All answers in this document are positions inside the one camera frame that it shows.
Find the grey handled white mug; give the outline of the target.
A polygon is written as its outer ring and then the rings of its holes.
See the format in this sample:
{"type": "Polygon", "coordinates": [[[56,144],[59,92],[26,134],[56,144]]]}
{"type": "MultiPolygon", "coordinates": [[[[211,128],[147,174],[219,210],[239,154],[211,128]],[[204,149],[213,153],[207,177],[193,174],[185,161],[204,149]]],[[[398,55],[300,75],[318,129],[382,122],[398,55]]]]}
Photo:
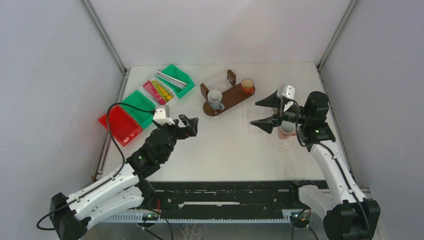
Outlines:
{"type": "Polygon", "coordinates": [[[207,102],[213,110],[224,110],[225,106],[222,103],[223,95],[218,90],[211,90],[207,94],[207,102]]]}

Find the brown ceramic cup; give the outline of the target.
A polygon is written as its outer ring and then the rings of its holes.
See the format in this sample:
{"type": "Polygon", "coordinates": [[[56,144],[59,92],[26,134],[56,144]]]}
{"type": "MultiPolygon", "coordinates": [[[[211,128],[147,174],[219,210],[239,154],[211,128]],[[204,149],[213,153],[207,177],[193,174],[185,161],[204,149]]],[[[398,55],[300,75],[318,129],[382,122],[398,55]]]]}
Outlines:
{"type": "Polygon", "coordinates": [[[243,79],[240,83],[242,91],[245,94],[254,94],[255,93],[255,86],[254,82],[251,79],[243,79]]]}

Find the pink toothpaste tube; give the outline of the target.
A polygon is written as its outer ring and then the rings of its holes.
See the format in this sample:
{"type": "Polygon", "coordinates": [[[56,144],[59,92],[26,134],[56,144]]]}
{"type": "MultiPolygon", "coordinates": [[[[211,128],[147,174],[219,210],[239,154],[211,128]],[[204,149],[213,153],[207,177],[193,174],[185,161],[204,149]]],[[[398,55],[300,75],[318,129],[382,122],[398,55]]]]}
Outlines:
{"type": "Polygon", "coordinates": [[[156,102],[159,105],[165,105],[167,102],[165,101],[165,99],[160,95],[160,93],[158,92],[158,90],[154,87],[153,83],[150,81],[147,81],[144,85],[143,88],[156,100],[156,102]]]}

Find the clear acrylic organizer rack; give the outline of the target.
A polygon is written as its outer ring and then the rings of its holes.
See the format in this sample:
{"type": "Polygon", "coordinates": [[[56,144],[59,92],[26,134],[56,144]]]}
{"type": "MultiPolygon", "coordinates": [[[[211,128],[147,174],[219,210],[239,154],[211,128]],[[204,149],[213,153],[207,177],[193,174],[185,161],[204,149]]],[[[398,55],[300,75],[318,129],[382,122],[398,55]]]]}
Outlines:
{"type": "Polygon", "coordinates": [[[207,100],[210,91],[219,91],[221,93],[231,89],[236,85],[237,76],[231,70],[223,71],[200,84],[201,95],[207,100]]]}

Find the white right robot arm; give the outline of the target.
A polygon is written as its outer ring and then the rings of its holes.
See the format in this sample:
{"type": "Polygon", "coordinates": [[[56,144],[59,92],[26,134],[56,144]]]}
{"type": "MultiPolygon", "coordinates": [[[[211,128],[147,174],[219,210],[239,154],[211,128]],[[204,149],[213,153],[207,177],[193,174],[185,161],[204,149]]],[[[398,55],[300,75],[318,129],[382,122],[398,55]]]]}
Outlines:
{"type": "Polygon", "coordinates": [[[283,123],[294,124],[299,145],[315,159],[331,193],[328,198],[317,186],[304,185],[289,194],[289,203],[295,208],[306,205],[315,212],[329,240],[371,240],[381,208],[361,191],[339,152],[327,123],[329,97],[313,91],[301,106],[292,93],[275,91],[255,105],[277,109],[272,116],[250,122],[268,134],[283,123]]]}

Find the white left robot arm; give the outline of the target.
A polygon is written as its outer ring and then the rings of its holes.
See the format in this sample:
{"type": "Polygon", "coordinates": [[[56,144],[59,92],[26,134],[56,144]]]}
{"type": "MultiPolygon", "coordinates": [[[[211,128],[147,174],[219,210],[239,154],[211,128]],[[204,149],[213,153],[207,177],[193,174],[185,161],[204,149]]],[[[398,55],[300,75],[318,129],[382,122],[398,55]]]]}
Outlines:
{"type": "Polygon", "coordinates": [[[157,196],[147,178],[168,161],[178,140],[195,137],[197,117],[171,119],[156,112],[156,125],[144,144],[101,180],[75,193],[51,198],[49,219],[61,240],[79,240],[97,223],[126,209],[153,207],[157,196]]]}

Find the pink printed white mug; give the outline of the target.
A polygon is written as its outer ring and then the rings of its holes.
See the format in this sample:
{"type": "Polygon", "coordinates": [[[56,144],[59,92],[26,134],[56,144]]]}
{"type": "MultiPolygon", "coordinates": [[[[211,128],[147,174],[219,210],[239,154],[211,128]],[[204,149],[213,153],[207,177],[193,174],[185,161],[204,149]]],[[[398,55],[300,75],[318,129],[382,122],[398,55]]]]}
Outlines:
{"type": "Polygon", "coordinates": [[[296,136],[296,126],[292,122],[283,121],[278,128],[277,136],[281,140],[286,140],[292,136],[296,136]]]}

